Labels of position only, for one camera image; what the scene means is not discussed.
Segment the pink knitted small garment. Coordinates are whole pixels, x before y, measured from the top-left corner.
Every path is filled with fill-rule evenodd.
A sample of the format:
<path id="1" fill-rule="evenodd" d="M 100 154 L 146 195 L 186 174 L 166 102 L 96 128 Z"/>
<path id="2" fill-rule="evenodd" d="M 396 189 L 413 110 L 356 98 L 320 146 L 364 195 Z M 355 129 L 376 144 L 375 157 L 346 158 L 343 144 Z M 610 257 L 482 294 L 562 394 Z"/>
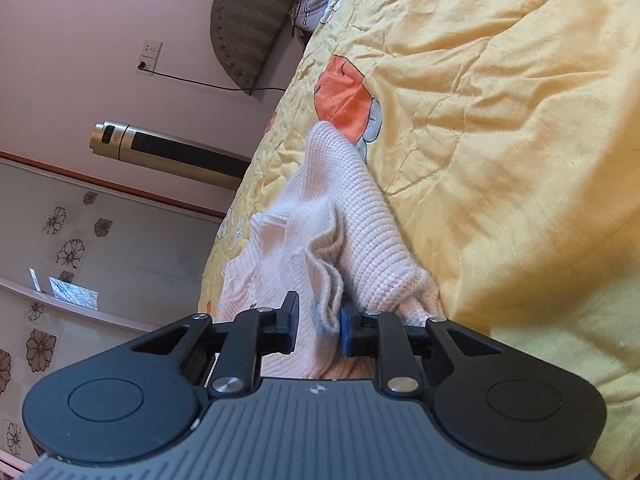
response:
<path id="1" fill-rule="evenodd" d="M 265 356 L 267 377 L 372 376 L 370 360 L 338 348 L 345 299 L 413 326 L 444 312 L 434 278 L 409 252 L 360 154 L 327 122 L 312 128 L 305 161 L 280 196 L 250 218 L 246 246 L 224 268 L 218 318 L 280 307 L 290 290 L 299 296 L 295 349 Z"/>

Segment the white floral wardrobe door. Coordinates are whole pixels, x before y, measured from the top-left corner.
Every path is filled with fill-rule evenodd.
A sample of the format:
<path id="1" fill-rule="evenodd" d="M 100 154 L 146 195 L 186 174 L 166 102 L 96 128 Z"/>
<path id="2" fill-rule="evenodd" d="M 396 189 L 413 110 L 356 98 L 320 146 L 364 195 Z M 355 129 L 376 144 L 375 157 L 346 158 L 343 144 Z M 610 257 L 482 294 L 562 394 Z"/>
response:
<path id="1" fill-rule="evenodd" d="M 194 312 L 219 220 L 1 164 L 1 474 L 37 454 L 28 390 Z"/>

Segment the gold tower fan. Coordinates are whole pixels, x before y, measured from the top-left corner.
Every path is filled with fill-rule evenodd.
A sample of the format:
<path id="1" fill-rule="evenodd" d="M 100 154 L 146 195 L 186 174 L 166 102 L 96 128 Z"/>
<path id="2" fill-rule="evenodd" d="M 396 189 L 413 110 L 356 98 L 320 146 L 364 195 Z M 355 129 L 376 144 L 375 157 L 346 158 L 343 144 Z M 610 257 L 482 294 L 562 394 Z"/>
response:
<path id="1" fill-rule="evenodd" d="M 98 122 L 89 148 L 95 155 L 236 191 L 250 159 L 212 146 L 118 122 Z"/>

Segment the yellow floral quilt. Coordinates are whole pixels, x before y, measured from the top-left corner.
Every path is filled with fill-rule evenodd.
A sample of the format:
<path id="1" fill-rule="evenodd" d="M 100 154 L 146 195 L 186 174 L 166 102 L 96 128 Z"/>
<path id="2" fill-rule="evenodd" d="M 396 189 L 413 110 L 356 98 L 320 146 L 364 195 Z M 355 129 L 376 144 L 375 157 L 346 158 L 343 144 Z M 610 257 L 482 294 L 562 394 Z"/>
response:
<path id="1" fill-rule="evenodd" d="M 639 0 L 330 0 L 206 263 L 312 125 L 363 150 L 450 318 L 593 383 L 594 461 L 639 474 Z"/>

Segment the grey padded headboard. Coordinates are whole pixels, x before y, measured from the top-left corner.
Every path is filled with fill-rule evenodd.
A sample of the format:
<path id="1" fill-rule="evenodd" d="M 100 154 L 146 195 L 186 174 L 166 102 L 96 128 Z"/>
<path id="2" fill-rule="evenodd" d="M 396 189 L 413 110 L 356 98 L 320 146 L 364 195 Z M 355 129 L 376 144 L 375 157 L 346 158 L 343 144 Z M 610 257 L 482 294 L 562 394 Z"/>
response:
<path id="1" fill-rule="evenodd" d="M 210 42 L 241 91 L 251 94 L 295 0 L 213 0 Z"/>

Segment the white wall socket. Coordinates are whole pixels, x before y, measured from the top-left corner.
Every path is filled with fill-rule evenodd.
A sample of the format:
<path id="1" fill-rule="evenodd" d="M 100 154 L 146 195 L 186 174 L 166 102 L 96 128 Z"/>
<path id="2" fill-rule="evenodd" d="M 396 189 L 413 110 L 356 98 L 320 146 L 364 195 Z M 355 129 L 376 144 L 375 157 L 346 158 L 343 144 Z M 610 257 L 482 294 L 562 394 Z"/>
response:
<path id="1" fill-rule="evenodd" d="M 139 56 L 138 70 L 147 73 L 155 72 L 155 65 L 160 56 L 163 43 L 160 40 L 145 39 Z"/>

